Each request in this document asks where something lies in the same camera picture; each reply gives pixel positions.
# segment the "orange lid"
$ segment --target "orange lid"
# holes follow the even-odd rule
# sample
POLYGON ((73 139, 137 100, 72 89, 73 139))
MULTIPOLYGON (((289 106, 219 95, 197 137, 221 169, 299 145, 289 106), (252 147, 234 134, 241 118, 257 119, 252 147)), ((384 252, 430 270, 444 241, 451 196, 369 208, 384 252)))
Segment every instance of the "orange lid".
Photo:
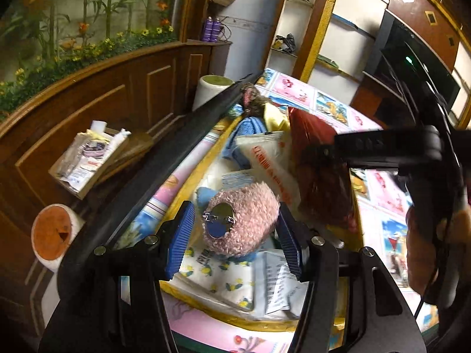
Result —
POLYGON ((69 246, 72 223, 69 214, 60 206, 45 208, 34 221, 32 235, 36 252, 45 260, 62 256, 69 246))

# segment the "metal screw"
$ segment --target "metal screw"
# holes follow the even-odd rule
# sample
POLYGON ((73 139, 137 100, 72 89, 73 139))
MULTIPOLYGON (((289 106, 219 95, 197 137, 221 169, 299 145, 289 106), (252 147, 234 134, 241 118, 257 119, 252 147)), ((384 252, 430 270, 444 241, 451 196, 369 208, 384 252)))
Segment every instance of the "metal screw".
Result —
POLYGON ((371 247, 364 247, 363 253, 368 257, 374 256, 374 249, 372 249, 371 247))
POLYGON ((98 246, 93 250, 93 253, 96 256, 102 256, 103 254, 105 254, 106 251, 107 251, 107 248, 105 246, 98 246))
POLYGON ((144 239, 144 243, 147 244, 148 246, 152 246, 156 244, 156 242, 159 241, 159 238, 155 235, 149 235, 144 239))
POLYGON ((324 240, 324 238, 321 238, 320 236, 314 236, 311 239, 311 242, 312 242, 312 244, 315 244, 317 246, 323 246, 326 241, 324 240))

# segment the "box of items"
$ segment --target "box of items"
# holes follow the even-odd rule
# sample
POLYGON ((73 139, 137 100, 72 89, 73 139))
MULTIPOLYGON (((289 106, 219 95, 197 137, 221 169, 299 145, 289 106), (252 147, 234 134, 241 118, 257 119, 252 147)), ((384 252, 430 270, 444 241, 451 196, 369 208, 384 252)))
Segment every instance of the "box of items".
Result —
POLYGON ((105 127, 78 133, 49 174, 79 199, 85 198, 106 169, 126 148, 129 131, 105 127))

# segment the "lemon print fabric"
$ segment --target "lemon print fabric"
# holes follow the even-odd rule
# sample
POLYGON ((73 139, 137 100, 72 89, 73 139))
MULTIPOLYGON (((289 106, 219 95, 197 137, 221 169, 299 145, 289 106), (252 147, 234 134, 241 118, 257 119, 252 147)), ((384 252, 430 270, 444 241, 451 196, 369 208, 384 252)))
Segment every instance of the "lemon print fabric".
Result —
POLYGON ((206 276, 213 275, 213 271, 211 270, 211 266, 209 264, 205 264, 203 268, 201 268, 201 272, 204 273, 206 276))
POLYGON ((253 304, 247 300, 245 297, 242 299, 241 302, 239 302, 239 306, 245 309, 253 309, 253 304))
POLYGON ((234 308, 253 310, 253 257, 227 258, 210 251, 202 240, 185 250, 179 279, 203 289, 234 308))
POLYGON ((185 277, 189 277, 193 275, 193 272, 194 272, 193 267, 191 265, 185 266, 183 271, 181 270, 181 267, 180 267, 180 273, 185 277))

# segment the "television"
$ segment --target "television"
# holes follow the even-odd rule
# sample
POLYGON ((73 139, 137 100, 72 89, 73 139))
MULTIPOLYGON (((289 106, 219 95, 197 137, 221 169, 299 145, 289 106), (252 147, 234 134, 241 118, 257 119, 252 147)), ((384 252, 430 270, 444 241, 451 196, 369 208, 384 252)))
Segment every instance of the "television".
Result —
POLYGON ((363 73, 382 84, 399 99, 403 100, 396 87, 396 81, 389 73, 388 65, 382 57, 381 50, 400 46, 404 42, 411 47, 425 65, 430 78, 447 102, 447 108, 450 111, 460 91, 460 86, 455 81, 451 71, 417 33, 388 10, 384 12, 373 50, 363 73))

